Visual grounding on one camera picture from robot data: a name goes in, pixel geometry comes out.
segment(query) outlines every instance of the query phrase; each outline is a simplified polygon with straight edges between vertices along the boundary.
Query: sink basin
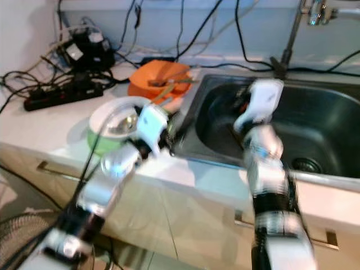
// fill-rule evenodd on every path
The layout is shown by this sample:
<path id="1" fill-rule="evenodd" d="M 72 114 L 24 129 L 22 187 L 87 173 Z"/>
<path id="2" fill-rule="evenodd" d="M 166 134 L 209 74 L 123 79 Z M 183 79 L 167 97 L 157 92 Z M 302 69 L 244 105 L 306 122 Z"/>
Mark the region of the sink basin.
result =
<path id="1" fill-rule="evenodd" d="M 243 167 L 241 140 L 232 130 L 237 92 L 255 78 L 204 77 L 184 119 L 177 155 Z M 358 85 L 286 80 L 271 124 L 282 140 L 283 162 L 307 173 L 360 178 Z"/>

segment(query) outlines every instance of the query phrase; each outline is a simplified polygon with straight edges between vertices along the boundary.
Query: white countertop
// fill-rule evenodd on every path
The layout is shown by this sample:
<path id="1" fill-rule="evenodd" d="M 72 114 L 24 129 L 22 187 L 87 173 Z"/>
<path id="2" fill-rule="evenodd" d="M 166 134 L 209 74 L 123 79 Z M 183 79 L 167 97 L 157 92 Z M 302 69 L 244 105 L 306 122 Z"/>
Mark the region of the white countertop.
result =
<path id="1" fill-rule="evenodd" d="M 344 77 L 329 78 L 326 80 L 348 82 Z M 103 97 L 33 112 L 26 112 L 22 99 L 14 98 L 0 115 L 0 144 L 37 152 L 56 162 L 82 164 L 89 153 L 86 141 L 89 116 L 103 103 L 125 96 L 127 87 L 118 85 L 106 90 Z M 166 150 L 157 160 L 149 158 L 135 178 L 205 196 L 234 208 L 251 208 L 244 171 L 171 157 Z M 360 193 L 298 182 L 298 194 L 305 216 L 360 231 Z"/>

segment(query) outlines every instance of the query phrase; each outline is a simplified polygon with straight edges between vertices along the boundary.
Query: kitchen sink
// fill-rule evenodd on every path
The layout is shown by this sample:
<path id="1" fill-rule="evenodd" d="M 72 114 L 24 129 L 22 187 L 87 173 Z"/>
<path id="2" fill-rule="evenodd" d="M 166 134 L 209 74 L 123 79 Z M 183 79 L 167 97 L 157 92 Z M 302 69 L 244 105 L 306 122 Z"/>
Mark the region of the kitchen sink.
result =
<path id="1" fill-rule="evenodd" d="M 232 129 L 239 116 L 238 93 L 255 78 L 207 75 L 187 115 L 175 155 L 243 167 L 241 139 Z M 283 143 L 291 170 L 360 178 L 360 87 L 284 81 L 271 124 Z"/>

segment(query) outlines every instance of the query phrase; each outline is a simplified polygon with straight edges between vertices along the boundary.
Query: cabinet handle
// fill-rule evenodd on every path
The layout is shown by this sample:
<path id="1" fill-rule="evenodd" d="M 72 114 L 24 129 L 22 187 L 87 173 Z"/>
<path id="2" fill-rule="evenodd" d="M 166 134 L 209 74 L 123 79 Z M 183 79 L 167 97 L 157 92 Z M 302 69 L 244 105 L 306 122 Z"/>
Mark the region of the cabinet handle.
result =
<path id="1" fill-rule="evenodd" d="M 253 223 L 244 221 L 242 219 L 242 212 L 239 211 L 239 210 L 235 210 L 235 224 L 239 225 L 241 227 L 254 229 L 254 224 Z M 336 237 L 336 233 L 334 231 L 328 231 L 328 230 L 326 230 L 325 232 L 326 232 L 326 241 L 311 238 L 310 239 L 311 242 L 314 245 L 322 246 L 323 248 L 329 248 L 329 249 L 332 249 L 332 250 L 339 250 L 338 238 Z"/>
<path id="2" fill-rule="evenodd" d="M 51 174 L 53 176 L 60 176 L 60 177 L 64 177 L 64 178 L 67 178 L 67 179 L 70 179 L 70 180 L 79 181 L 79 177 L 71 175 L 71 174 L 59 172 L 57 170 L 53 170 L 53 169 L 50 169 L 50 168 L 46 168 L 47 165 L 48 165 L 47 161 L 42 161 L 36 167 L 36 170 L 38 170 L 39 172 L 42 172 L 42 173 Z"/>

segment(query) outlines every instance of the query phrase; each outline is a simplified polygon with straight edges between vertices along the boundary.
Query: sink drain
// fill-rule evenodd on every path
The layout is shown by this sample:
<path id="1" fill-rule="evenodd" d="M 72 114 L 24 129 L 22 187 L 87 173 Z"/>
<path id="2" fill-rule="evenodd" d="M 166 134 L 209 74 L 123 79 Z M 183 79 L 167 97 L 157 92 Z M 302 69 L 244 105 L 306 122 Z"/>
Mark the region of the sink drain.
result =
<path id="1" fill-rule="evenodd" d="M 301 170 L 308 173 L 321 173 L 322 169 L 319 164 L 306 157 L 300 157 L 292 161 L 292 167 L 295 170 Z"/>

